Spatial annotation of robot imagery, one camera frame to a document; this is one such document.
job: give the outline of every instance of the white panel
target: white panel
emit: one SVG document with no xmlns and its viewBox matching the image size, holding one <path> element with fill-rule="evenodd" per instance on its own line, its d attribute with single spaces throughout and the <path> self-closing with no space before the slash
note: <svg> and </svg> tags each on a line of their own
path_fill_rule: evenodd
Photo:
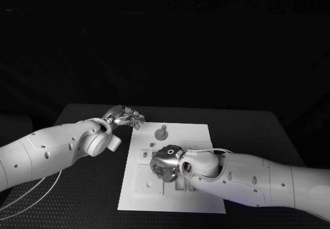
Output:
<svg viewBox="0 0 330 229">
<path fill-rule="evenodd" d="M 155 132 L 163 125 L 166 125 L 169 137 L 165 141 L 159 141 L 155 138 Z M 145 123 L 139 131 L 133 130 L 119 210 L 225 213 L 224 200 L 215 195 L 195 190 L 191 182 L 182 179 L 181 174 L 178 182 L 163 183 L 163 193 L 158 194 L 155 191 L 159 188 L 159 183 L 152 179 L 160 180 L 150 170 L 152 152 L 168 145 L 191 148 L 198 146 L 198 149 L 212 148 L 208 125 Z M 140 171 L 148 175 L 145 179 L 139 180 L 142 181 L 139 186 Z M 148 181 L 152 181 L 152 187 L 148 187 Z M 135 187 L 139 187 L 145 194 L 139 194 Z"/>
</svg>

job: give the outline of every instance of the black background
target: black background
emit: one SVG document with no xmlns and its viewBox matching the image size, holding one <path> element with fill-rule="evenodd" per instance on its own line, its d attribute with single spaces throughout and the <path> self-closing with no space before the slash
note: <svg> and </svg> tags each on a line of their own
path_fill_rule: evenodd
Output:
<svg viewBox="0 0 330 229">
<path fill-rule="evenodd" d="M 37 130 L 68 103 L 273 111 L 306 165 L 329 167 L 328 12 L 328 1 L 3 4 L 2 112 Z"/>
</svg>

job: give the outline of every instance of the table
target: table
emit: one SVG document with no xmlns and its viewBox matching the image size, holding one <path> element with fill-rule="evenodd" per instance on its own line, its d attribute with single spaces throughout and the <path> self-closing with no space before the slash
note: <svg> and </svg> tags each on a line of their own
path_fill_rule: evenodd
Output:
<svg viewBox="0 0 330 229">
<path fill-rule="evenodd" d="M 114 105 L 70 104 L 55 125 L 101 117 Z M 215 147 L 260 156 L 277 163 L 305 166 L 277 117 L 267 111 L 130 106 L 149 122 L 208 124 Z M 64 170 L 45 199 L 26 212 L 0 222 L 0 228 L 330 228 L 330 223 L 293 208 L 254 208 L 225 200 L 227 214 L 119 211 L 122 183 L 133 129 L 120 126 L 114 134 L 123 143 L 97 157 L 81 158 Z M 32 194 L 5 210 L 9 216 L 25 209 L 51 188 L 58 174 L 48 177 Z M 11 203 L 37 184 L 15 187 Z"/>
</svg>

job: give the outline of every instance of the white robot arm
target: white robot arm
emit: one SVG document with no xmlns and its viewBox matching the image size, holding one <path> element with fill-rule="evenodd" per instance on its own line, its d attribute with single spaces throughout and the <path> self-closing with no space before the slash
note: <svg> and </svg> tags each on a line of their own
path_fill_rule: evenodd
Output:
<svg viewBox="0 0 330 229">
<path fill-rule="evenodd" d="M 117 150 L 122 140 L 113 134 L 120 125 L 140 128 L 145 116 L 116 106 L 103 118 L 64 124 L 34 132 L 0 148 L 0 191 L 41 179 L 68 168 L 84 156 Z"/>
<path fill-rule="evenodd" d="M 282 165 L 257 156 L 169 145 L 150 162 L 165 182 L 178 172 L 194 187 L 251 207 L 290 207 L 330 220 L 330 170 Z"/>
</svg>

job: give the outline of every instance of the white board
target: white board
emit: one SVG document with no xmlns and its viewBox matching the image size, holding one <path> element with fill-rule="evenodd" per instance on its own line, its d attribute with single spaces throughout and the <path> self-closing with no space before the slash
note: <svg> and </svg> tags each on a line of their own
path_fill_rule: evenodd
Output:
<svg viewBox="0 0 330 229">
<path fill-rule="evenodd" d="M 169 137 L 159 141 L 155 132 L 163 125 Z M 163 183 L 153 174 L 152 153 L 168 145 L 178 145 L 185 150 L 212 148 L 208 125 L 145 123 L 139 131 L 133 130 L 119 210 L 225 214 L 224 200 L 198 191 L 181 174 L 172 183 Z"/>
</svg>

